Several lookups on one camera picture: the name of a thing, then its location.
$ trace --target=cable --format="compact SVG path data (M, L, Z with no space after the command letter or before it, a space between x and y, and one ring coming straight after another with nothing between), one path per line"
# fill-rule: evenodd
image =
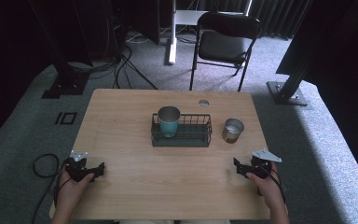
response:
M195 1L196 0L191 1L190 5L187 7L186 10L189 10L191 8L191 6L193 6ZM197 10L197 7L199 6L199 2L200 2L200 0L197 0L197 4L196 4L196 7L194 8L194 10Z
M136 66L135 66L132 62L130 62L130 58L131 58L131 56L132 56L132 49L131 49L130 47L128 47L127 45L125 45L125 47L130 51L130 54L129 54L128 58L127 58L124 54L121 55L121 56L124 58L124 62L123 62L123 64L118 68L118 70L116 71L116 74L115 74L115 78L116 78L116 79L115 79L115 82L113 83L112 88L114 89L114 88L115 88L115 85L117 84L117 87L118 87L119 89L121 89L121 87L120 87L120 85L119 85L119 83L118 83L118 75L119 75L121 69L122 69L124 66L127 66L127 63L129 63L129 64L130 64L130 68L132 68L133 70L135 70L135 71L138 73L138 75L141 76L141 78L142 78L143 80L145 80L147 83L149 83L150 86L152 86L155 90L157 90L158 88L157 88L149 79L147 79L147 77L145 77L145 76L136 68ZM127 72L126 72L126 76L127 76L127 81L130 83L130 80L129 80L129 78L128 78Z
M275 179L275 177L272 176L271 173L269 173L266 169L264 169L264 167L263 167L262 164L258 163L258 166L259 166L266 174L268 174L269 177L271 177L271 179L275 182L275 184L277 184L277 186L278 186L278 188L279 188L279 190L280 190L280 192L281 192L281 195L282 195L282 198L283 198L283 202L286 203L286 197L284 196L284 193L283 193L283 190L282 190L282 185L280 184L280 182L279 182L277 179ZM276 171L274 171L273 169L271 169L271 171L273 171L273 172L277 175L278 179L280 179L280 178L279 178L279 175L278 175L278 173L277 173Z
M60 186L60 182L61 182L61 177L62 177L62 168L65 165L65 163L63 162L61 164L61 167L59 169L59 171L57 172L57 181L56 181L56 186L54 188L54 206L57 206L57 201L58 201L58 192L60 191L61 187L66 184L71 178L69 178L68 180L65 180L65 182Z
M112 70L110 70L109 72L107 72L106 74L103 74L103 75L101 75L101 76L99 76L99 77L89 77L89 80L106 77L106 76L110 75L110 74L113 73L113 72L115 72L115 69L112 69Z
M185 38L182 38L182 37L179 37L179 36L177 36L176 39L179 40L179 41L182 42L182 43L186 43L186 44L196 44L196 41L195 41L195 40L189 40L189 39L185 39Z
M78 72L78 73L94 73L94 72L103 72L103 71L109 71L111 70L112 68L115 67L115 65L117 65L118 62L117 61L113 61L113 62L110 62L110 63L105 63L103 65L100 65L100 66L97 66L97 67L91 67L91 68L81 68L81 67L77 67L77 66L74 66L74 65L70 65L75 72Z
M41 174L39 174L39 173L36 171L36 164L37 164L37 162L38 162L40 159L42 159L42 158L44 158L44 157L47 157L47 156L53 157L53 158L55 159L55 161L56 161L56 170L55 170L54 174L52 174L52 175L41 175ZM37 176L39 176L39 177L41 177L41 178L51 178L51 181L50 181L50 183L48 184L48 187L46 188L44 195L42 196L42 198L40 199L39 203L37 204L36 209L34 210L34 216L33 216L33 219L32 219L32 223L34 223L35 220L36 220L37 212L39 211L40 205L42 204L43 200L45 199L46 195L48 194L48 190L51 188L51 186L52 186L54 180L56 179L56 176L60 173L60 170L59 170L60 167L59 167L59 166L60 166L59 159L58 159L58 157L57 157L56 155L54 155L54 154L50 154L50 153L48 153L48 154L43 154L43 155L41 155L41 156L38 156L36 159L34 159L34 164L33 164L34 174L36 174Z
M145 40L143 40L143 41L132 41L133 39L135 39L135 38L138 37L138 36L142 36ZM134 36L130 37L129 39L127 39L127 40L126 40L126 43L142 44L142 43L145 43L145 42L147 42L147 41L149 41L148 38L146 38L146 37L145 37L144 35L142 35L142 34L138 34L138 35L134 35Z
M124 67L124 74L126 75L127 83L129 84L130 89L132 89L132 85L131 85L131 82L130 82L129 74L127 73L127 65Z

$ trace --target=hand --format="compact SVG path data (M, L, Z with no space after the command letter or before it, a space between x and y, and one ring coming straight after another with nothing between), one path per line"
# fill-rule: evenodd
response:
M271 175L279 182L277 166L273 161L271 162L271 168L273 170L271 171ZM268 176L262 179L252 173L247 173L246 176L257 185L261 194L264 196L265 203L271 212L271 223L289 223L289 217L287 216L287 209L282 198L281 190L272 178Z
M83 196L84 190L94 177L94 174L86 175L80 182L75 182L69 174L62 170L60 190L57 197L56 211L51 223L69 223L71 215Z

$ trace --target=black base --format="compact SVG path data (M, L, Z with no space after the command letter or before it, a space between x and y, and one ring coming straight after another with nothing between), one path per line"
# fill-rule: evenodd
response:
M86 88L90 73L81 73L72 84L61 85L60 75L54 80L50 90L45 91L42 99L59 99L61 95L81 95Z
M284 82L276 82L276 81L269 81L267 82L267 86L269 91L274 98L274 102L276 105L302 105L307 106L309 103L304 99L304 96L300 89L298 89L295 94L289 99L284 99L280 95L280 91Z

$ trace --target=cup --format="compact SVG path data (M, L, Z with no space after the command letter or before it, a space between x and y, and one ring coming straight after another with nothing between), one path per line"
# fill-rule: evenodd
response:
M227 143L235 143L243 132L244 126L239 119L228 119L225 122L225 129L222 132L223 139Z
M158 111L159 127L164 137L171 138L176 134L179 118L180 111L174 105L165 105Z

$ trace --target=handheld controller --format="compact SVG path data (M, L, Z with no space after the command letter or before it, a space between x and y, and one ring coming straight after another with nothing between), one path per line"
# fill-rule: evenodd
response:
M98 167L88 169L86 168L87 163L87 152L79 153L72 150L71 155L64 161L65 170L76 182L81 181L86 175L94 173L94 177L90 182L94 182L94 179L103 175L104 162Z
M234 165L237 167L237 174L246 176L246 173L253 173L260 178L267 178L271 172L271 161L282 162L281 158L276 157L266 149L254 151L251 159L251 165L241 164L234 158Z

